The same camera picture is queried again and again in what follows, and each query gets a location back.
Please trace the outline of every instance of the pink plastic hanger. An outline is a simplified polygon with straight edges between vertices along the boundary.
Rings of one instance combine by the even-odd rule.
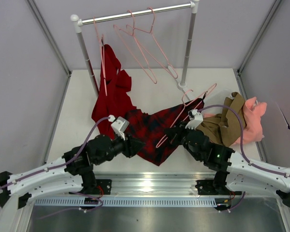
[[[177,74],[177,72],[176,72],[176,70],[174,69],[174,67],[173,67],[173,65],[172,64],[170,64],[170,62],[169,62],[169,59],[167,58],[167,56],[165,55],[165,53],[163,52],[163,50],[162,50],[162,48],[160,47],[160,45],[159,45],[159,43],[158,43],[158,41],[156,40],[156,38],[155,38],[155,36],[154,36],[154,34],[153,34],[153,27],[154,27],[154,23],[155,23],[155,20],[156,20],[156,14],[155,14],[155,12],[154,12],[154,10],[151,8],[151,7],[148,7],[148,9],[150,9],[151,11],[152,11],[152,13],[153,13],[153,15],[154,15],[154,19],[153,19],[153,22],[152,22],[152,24],[151,24],[151,27],[150,27],[150,31],[146,31],[146,30],[143,30],[143,29],[140,29],[140,28],[136,28],[135,26],[134,26],[134,21],[133,21],[133,27],[131,26],[131,25],[126,25],[126,28],[132,28],[132,34],[130,34],[133,38],[134,38],[134,40],[136,41],[136,43],[138,44],[138,46],[139,46],[139,48],[141,47],[142,49],[144,49],[165,71],[167,71],[174,79],[177,79],[178,78],[178,74]],[[155,41],[155,43],[156,43],[156,45],[157,45],[157,47],[159,48],[159,50],[161,51],[161,53],[163,54],[163,56],[164,56],[164,58],[166,59],[166,61],[167,61],[167,64],[168,64],[168,66],[167,66],[167,68],[165,68],[164,67],[164,65],[163,64],[161,64],[161,62],[159,62],[152,54],[150,54],[150,52],[141,44],[141,42],[136,38],[136,36],[135,36],[135,33],[134,33],[134,30],[139,30],[139,31],[143,31],[143,32],[145,32],[145,33],[148,33],[148,34],[150,34],[152,37],[153,37],[153,39],[154,39],[154,41]],[[172,68],[172,70],[174,71],[174,73],[176,74],[176,76],[174,76],[173,75],[173,73],[170,71],[170,69],[169,69],[169,67],[171,67]]]
[[[97,39],[98,39],[98,42],[99,42],[99,49],[100,49],[100,55],[101,55],[101,65],[102,65],[102,72],[103,72],[103,78],[104,78],[104,89],[105,89],[105,95],[107,96],[106,77],[105,77],[104,46],[101,43],[101,41],[104,41],[104,35],[102,34],[102,37],[100,39],[99,33],[98,33],[98,28],[97,28],[97,25],[96,25],[96,22],[95,22],[95,18],[93,18],[93,24],[95,25]]]
[[[137,46],[139,47],[146,63],[147,63],[147,68],[150,70],[152,76],[147,72],[147,70],[141,65],[140,61],[136,58],[136,56],[132,53],[132,51],[130,50],[129,46],[126,44],[126,42],[124,41],[124,39],[122,38],[122,36],[120,35],[119,31],[123,31],[124,33],[130,35],[130,36],[133,36],[134,37],[134,24],[135,24],[135,21],[134,21],[134,16],[132,14],[131,11],[128,11],[131,13],[131,16],[133,18],[133,29],[132,29],[132,33],[129,33],[128,31],[125,31],[124,29],[120,28],[119,26],[115,25],[114,24],[114,30],[116,32],[116,34],[119,36],[120,40],[123,42],[123,44],[125,45],[126,49],[130,52],[130,54],[133,56],[133,58],[135,59],[135,61],[141,66],[141,68],[144,70],[144,72],[147,74],[147,76],[156,84],[157,83],[157,79],[156,79],[156,76],[155,74],[153,73],[153,71],[151,70],[151,68],[149,67],[149,63],[142,51],[142,49],[140,48],[139,44],[136,42]]]
[[[189,106],[189,105],[191,105],[192,103],[194,103],[198,98],[200,98],[201,96],[204,96],[204,94],[206,94],[206,97],[208,96],[208,95],[210,95],[212,92],[213,92],[213,90],[216,88],[216,86],[217,86],[217,83],[214,83],[210,88],[208,88],[208,90],[207,91],[204,91],[203,93],[201,93],[198,97],[196,97],[194,100],[192,100],[191,102],[189,102],[188,104],[186,104],[186,103],[184,103],[184,97],[186,96],[186,94],[187,93],[189,93],[190,91],[192,91],[193,92],[193,90],[192,89],[189,89],[188,91],[186,91],[185,93],[184,93],[184,95],[182,96],[182,103],[183,103],[183,105],[184,105],[184,108],[182,109],[182,111],[179,113],[179,115],[176,117],[176,119],[174,120],[174,122],[172,123],[172,125],[170,126],[170,128],[171,127],[173,127],[174,126],[174,124],[176,123],[176,121],[178,120],[178,118],[181,116],[181,114],[183,113],[183,111],[185,110],[185,108],[186,108],[186,106]],[[196,109],[200,104],[201,104],[201,102],[202,101],[200,101],[193,109]],[[160,139],[160,141],[157,143],[157,145],[156,145],[156,148],[159,148],[166,140],[167,140],[168,138],[166,137],[166,135],[164,135],[161,139]]]

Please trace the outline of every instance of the white table surface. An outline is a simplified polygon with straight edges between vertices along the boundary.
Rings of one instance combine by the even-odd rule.
[[[128,95],[131,97],[132,104],[143,112],[153,114],[181,103],[183,92],[177,88],[175,80],[165,70],[154,70],[158,80],[156,85],[143,70],[128,69],[126,71],[132,77],[132,90]],[[100,70],[95,70],[94,73],[96,77],[100,76]],[[195,96],[207,90],[213,83],[217,83],[217,87],[212,93],[212,98],[209,96],[208,102],[205,102],[206,105],[223,103],[225,96],[222,96],[221,93],[225,93],[226,90],[227,92],[239,91],[232,69],[188,69],[187,85],[194,91]],[[74,70],[60,113],[48,162],[61,157],[63,153],[84,142],[95,123],[91,119],[91,113],[96,99],[88,71]],[[98,134],[99,131],[95,130],[91,139]],[[232,148],[240,151],[238,145],[232,146]],[[255,143],[245,145],[244,150],[249,158],[260,160]],[[111,162],[95,166],[94,171],[96,173],[190,174],[210,170],[202,163],[195,161],[182,146],[179,146],[159,167],[137,155],[130,159],[118,155]]]

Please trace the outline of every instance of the gray wall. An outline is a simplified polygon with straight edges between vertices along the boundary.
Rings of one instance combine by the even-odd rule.
[[[73,70],[85,69],[86,66],[70,22],[70,15],[78,14],[80,18],[85,19],[120,14],[128,9],[138,11],[148,6],[157,8],[189,1],[36,0],[36,2],[69,68]],[[189,66],[238,68],[273,2],[274,0],[200,0]],[[184,9],[159,13],[156,17],[154,27],[156,38],[175,67],[183,66],[190,13],[191,10]],[[152,16],[140,16],[135,20],[138,27],[149,29]],[[123,68],[138,68],[138,64],[128,51],[125,51],[124,45],[115,34],[114,23],[123,27],[127,23],[131,24],[132,19],[100,23],[99,33],[104,33],[106,43],[112,46]],[[100,68],[99,48],[93,25],[85,26],[83,32],[93,67]],[[153,54],[162,59],[150,37],[148,35],[140,37],[152,49]],[[132,49],[137,51],[131,38],[128,38],[128,42],[131,42]],[[140,52],[136,52],[136,56],[144,63]]]
[[[0,172],[41,164],[67,80],[24,0],[0,0]]]
[[[242,75],[249,97],[268,103],[262,117],[270,163],[290,167],[290,0],[285,0]]]

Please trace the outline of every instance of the red garment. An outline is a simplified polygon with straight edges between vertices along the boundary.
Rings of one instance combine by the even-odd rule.
[[[188,115],[188,111],[192,110],[200,101],[202,102],[197,109],[202,109],[204,102],[202,99],[197,99],[184,109],[176,123],[183,121]],[[126,113],[125,119],[129,121],[129,125],[125,132],[146,143],[142,150],[137,153],[138,156],[157,166],[166,161],[178,146],[170,144],[169,140],[165,141],[159,148],[156,148],[156,145],[165,135],[164,129],[172,125],[183,107],[183,104],[177,105],[161,110],[153,115],[142,113],[139,109]]]
[[[116,58],[110,45],[104,45],[105,53],[105,77],[107,96],[105,95],[104,81],[100,81],[100,91],[95,107],[93,108],[91,118],[98,121],[102,117],[114,115],[115,117],[124,117],[126,112],[136,109],[132,105],[127,92],[131,91],[131,77],[121,69],[121,64]],[[105,134],[114,139],[114,132],[111,123],[107,120],[98,125],[100,134]]]

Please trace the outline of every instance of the pink garment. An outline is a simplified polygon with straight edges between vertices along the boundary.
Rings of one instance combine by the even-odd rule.
[[[262,139],[261,117],[266,111],[265,102],[257,102],[257,98],[248,99],[243,106],[246,127],[244,128],[243,143],[258,142]]]

